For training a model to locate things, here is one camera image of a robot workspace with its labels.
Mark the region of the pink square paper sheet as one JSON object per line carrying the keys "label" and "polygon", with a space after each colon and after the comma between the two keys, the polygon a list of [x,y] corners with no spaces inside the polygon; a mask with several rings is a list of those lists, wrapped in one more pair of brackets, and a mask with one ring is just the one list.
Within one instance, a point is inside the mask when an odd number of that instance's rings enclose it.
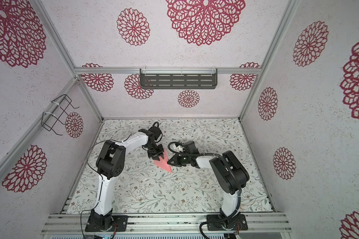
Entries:
{"label": "pink square paper sheet", "polygon": [[163,169],[168,173],[172,173],[172,169],[171,166],[168,164],[168,161],[169,161],[168,153],[167,150],[164,149],[163,154],[159,156],[159,160],[154,160],[154,164],[160,169]]}

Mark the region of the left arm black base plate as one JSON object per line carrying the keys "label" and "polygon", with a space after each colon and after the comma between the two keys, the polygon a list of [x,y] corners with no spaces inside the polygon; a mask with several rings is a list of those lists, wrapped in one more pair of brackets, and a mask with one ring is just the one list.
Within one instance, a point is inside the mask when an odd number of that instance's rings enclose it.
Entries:
{"label": "left arm black base plate", "polygon": [[85,227],[85,232],[124,232],[128,216],[91,216]]}

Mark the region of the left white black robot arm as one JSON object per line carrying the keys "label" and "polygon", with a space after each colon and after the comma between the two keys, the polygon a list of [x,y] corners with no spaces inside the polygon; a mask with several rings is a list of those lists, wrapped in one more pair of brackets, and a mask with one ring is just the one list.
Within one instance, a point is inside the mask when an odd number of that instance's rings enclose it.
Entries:
{"label": "left white black robot arm", "polygon": [[107,140],[96,161],[99,174],[99,191],[95,202],[94,212],[105,216],[112,211],[113,190],[115,178],[124,170],[126,155],[143,147],[147,150],[148,158],[162,161],[165,150],[158,144],[162,131],[157,126],[150,129],[140,129],[124,140]]}

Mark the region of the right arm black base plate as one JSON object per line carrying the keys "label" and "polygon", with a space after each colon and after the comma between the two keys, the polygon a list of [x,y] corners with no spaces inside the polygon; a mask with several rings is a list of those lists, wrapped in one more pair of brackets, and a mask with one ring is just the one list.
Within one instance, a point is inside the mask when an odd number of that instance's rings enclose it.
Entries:
{"label": "right arm black base plate", "polygon": [[246,217],[243,214],[238,213],[233,218],[223,222],[207,224],[207,229],[209,231],[246,231],[248,230],[248,225]]}

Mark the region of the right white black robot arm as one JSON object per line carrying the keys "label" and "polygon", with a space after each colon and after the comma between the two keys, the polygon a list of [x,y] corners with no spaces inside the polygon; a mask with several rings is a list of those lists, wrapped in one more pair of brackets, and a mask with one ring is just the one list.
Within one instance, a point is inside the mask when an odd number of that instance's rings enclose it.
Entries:
{"label": "right white black robot arm", "polygon": [[250,176],[235,154],[228,150],[217,153],[176,153],[168,165],[175,167],[192,166],[198,169],[211,169],[219,186],[224,191],[220,218],[233,218],[239,213],[242,189]]}

